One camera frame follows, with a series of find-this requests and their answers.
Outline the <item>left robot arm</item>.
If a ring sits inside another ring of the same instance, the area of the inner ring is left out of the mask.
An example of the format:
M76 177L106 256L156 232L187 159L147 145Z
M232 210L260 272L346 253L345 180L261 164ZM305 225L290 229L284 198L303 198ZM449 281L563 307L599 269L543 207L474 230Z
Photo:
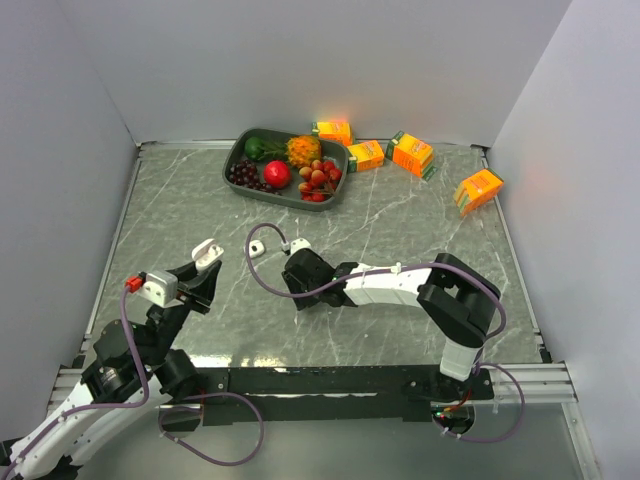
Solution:
M209 312L222 263L196 262L129 278L123 293L151 301L143 324L122 313L94 343L95 360L35 430L1 445L5 479L73 479L89 454L128 422L167 401L184 402L199 376L172 343L193 311Z

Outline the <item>white oval charging case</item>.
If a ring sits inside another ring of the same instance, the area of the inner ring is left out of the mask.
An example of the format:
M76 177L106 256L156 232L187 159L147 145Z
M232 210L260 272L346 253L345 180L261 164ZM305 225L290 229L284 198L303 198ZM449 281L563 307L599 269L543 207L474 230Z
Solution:
M220 260L224 249L213 238L206 239L193 248L191 258L197 272L202 272Z

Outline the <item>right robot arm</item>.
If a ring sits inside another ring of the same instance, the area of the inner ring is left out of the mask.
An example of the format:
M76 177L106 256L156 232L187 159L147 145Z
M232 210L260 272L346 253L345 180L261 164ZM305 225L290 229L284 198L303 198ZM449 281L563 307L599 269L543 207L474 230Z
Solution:
M445 336L437 387L453 399L471 387L472 368L501 298L493 283L449 253L438 254L427 266L342 262L333 267L302 248L291 254L282 277L298 310L324 303L335 308L381 304L425 311Z

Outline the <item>white square charging case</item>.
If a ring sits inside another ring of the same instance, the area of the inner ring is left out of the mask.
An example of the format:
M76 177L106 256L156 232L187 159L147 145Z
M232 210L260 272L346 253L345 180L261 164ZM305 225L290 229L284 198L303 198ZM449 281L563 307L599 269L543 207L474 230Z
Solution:
M260 240L251 240L245 248L245 253L250 259L256 259L266 252L265 245Z

